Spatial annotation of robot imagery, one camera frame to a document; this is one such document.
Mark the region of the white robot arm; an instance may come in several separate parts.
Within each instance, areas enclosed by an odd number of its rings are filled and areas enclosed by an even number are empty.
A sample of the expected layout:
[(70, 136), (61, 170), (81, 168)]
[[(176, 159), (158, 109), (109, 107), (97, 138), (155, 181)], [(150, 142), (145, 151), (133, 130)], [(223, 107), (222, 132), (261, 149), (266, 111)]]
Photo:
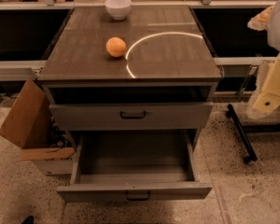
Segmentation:
[(246, 109), (250, 118), (262, 119), (280, 106), (280, 0), (252, 18), (247, 27), (256, 31), (266, 30), (269, 46), (279, 52), (272, 62), (260, 65), (257, 88)]

